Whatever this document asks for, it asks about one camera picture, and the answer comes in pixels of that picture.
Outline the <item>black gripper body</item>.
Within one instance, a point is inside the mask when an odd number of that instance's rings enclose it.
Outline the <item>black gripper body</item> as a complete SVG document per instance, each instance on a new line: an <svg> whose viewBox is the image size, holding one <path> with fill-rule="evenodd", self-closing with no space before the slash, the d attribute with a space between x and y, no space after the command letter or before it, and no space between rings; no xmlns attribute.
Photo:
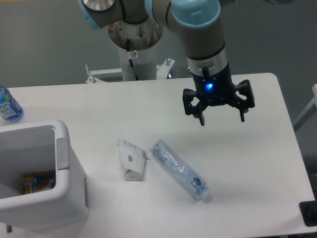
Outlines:
<svg viewBox="0 0 317 238"><path fill-rule="evenodd" d="M235 102L234 86L229 64L207 79L193 74L198 99L209 106L221 106Z"/></svg>

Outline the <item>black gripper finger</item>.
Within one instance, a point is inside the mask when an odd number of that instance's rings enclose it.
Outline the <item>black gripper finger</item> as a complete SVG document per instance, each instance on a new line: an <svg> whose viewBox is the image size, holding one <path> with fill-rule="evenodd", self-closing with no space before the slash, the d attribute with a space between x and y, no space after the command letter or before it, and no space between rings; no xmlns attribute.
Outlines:
<svg viewBox="0 0 317 238"><path fill-rule="evenodd" d="M255 107L255 98L251 83L246 79L238 85L232 84L231 91L233 93L233 102L230 105L239 110L241 122L245 122L245 114L250 108Z"/></svg>
<svg viewBox="0 0 317 238"><path fill-rule="evenodd" d="M210 105L210 97L199 91L185 88L183 90L183 105L186 115L192 115L200 121L201 126L205 125L204 110Z"/></svg>

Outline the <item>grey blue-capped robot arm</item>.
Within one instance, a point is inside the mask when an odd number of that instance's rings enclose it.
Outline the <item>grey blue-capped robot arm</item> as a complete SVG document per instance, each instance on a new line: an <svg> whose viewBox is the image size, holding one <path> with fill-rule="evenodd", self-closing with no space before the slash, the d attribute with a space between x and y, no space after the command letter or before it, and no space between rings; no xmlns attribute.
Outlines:
<svg viewBox="0 0 317 238"><path fill-rule="evenodd" d="M230 105L241 116L255 106L249 80L232 82L221 23L225 0L80 0L92 29L108 28L123 80L156 79L154 48L164 29L179 36L195 89L184 89L185 114L204 124L207 107Z"/></svg>

